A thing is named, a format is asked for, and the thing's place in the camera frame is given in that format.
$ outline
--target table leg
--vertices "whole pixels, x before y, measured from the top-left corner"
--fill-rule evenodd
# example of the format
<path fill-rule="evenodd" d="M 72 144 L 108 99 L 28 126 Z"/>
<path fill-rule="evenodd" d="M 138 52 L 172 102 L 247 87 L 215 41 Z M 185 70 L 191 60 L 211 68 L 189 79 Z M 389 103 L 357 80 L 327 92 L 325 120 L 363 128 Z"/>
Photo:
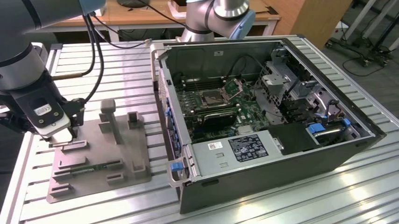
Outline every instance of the table leg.
<path fill-rule="evenodd" d="M 118 31 L 118 26 L 109 26 L 116 32 Z M 112 31 L 108 30 L 110 42 L 120 42 L 118 35 Z"/>
<path fill-rule="evenodd" d="M 273 34 L 276 21 L 268 21 L 261 36 L 271 36 Z"/>

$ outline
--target side panel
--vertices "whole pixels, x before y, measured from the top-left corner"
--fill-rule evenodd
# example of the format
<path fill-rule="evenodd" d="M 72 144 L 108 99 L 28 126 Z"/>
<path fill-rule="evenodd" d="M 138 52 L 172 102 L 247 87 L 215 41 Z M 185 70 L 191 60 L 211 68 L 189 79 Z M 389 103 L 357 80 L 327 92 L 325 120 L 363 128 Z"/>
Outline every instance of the side panel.
<path fill-rule="evenodd" d="M 181 189 L 180 214 L 332 171 L 379 140 L 380 137 L 369 138 L 341 147 L 333 147 L 305 156 L 244 170 L 244 172 L 196 182 Z"/>

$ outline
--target power supply label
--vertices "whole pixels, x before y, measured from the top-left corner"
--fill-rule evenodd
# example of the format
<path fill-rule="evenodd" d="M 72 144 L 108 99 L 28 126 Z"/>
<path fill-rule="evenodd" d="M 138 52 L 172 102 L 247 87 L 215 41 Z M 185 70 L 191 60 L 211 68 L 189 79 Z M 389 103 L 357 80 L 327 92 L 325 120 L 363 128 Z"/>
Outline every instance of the power supply label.
<path fill-rule="evenodd" d="M 228 140 L 239 162 L 268 156 L 257 134 Z"/>

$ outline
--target sticker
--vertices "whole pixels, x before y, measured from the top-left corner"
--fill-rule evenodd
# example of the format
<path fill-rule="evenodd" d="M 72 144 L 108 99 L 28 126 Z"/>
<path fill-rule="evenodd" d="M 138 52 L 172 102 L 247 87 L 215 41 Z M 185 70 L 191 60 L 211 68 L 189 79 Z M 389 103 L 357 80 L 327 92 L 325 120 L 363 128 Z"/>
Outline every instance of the sticker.
<path fill-rule="evenodd" d="M 223 51 L 215 51 L 213 56 L 223 56 Z"/>
<path fill-rule="evenodd" d="M 208 144 L 209 150 L 223 148 L 221 142 L 213 142 Z"/>
<path fill-rule="evenodd" d="M 228 143 L 239 162 L 268 156 L 257 134 L 229 139 Z"/>
<path fill-rule="evenodd" d="M 33 111 L 37 116 L 41 116 L 41 115 L 46 114 L 48 112 L 50 112 L 50 110 L 52 110 L 50 105 L 45 104 L 44 106 L 36 108 Z"/>

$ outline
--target motherboard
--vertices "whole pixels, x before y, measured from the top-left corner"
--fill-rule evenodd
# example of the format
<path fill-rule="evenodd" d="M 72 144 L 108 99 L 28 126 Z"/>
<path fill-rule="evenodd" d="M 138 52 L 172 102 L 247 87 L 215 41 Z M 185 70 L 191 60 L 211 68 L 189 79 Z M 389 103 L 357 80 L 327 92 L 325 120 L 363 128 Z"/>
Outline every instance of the motherboard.
<path fill-rule="evenodd" d="M 229 78 L 223 86 L 195 84 L 177 91 L 185 125 L 193 143 L 265 130 L 269 125 L 253 95 L 255 83 Z"/>

